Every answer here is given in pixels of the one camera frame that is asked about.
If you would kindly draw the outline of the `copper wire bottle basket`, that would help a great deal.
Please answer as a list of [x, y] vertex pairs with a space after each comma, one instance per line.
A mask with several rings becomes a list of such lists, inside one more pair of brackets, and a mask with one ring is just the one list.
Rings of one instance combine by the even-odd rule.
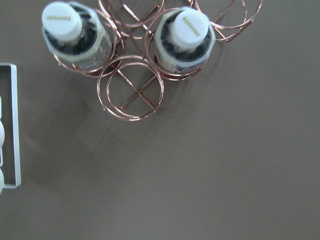
[[209, 20], [204, 40], [206, 47], [200, 57], [189, 62], [168, 53], [163, 46], [162, 33], [170, 32], [168, 25], [182, 11], [192, 9], [200, 13], [197, 0], [188, 0], [185, 6], [173, 8], [166, 8], [166, 2], [160, 0], [143, 18], [138, 18], [122, 2], [121, 7], [137, 21], [136, 24], [115, 19], [120, 13], [111, 2], [100, 0], [98, 3], [97, 13], [103, 25], [114, 32], [111, 59], [100, 69], [84, 71], [57, 55], [54, 58], [65, 69], [96, 77], [97, 96], [103, 110], [128, 122], [140, 121], [156, 112], [164, 96], [164, 81], [179, 82], [196, 75], [210, 56], [209, 48], [216, 42], [231, 42], [236, 38], [254, 21], [263, 4], [258, 1], [254, 13], [248, 15], [248, 1], [243, 0], [240, 5], [244, 14], [242, 22], [235, 26], [220, 25], [219, 19], [235, 3], [230, 1], [222, 12]]

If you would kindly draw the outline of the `tea bottle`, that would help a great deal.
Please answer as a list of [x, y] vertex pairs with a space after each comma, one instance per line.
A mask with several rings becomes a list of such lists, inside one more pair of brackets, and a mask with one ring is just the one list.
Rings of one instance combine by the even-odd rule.
[[168, 73], [184, 75], [209, 58], [215, 42], [207, 15], [184, 6], [162, 16], [154, 35], [155, 57]]
[[42, 12], [42, 35], [49, 51], [82, 71], [102, 68], [112, 41], [97, 12], [77, 1], [54, 1]]

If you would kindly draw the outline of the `white plastic cup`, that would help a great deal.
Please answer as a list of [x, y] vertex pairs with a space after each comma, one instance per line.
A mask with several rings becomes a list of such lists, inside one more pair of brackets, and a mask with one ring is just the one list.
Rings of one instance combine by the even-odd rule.
[[4, 174], [3, 174], [3, 171], [0, 169], [0, 194], [2, 193], [4, 188], [5, 188]]

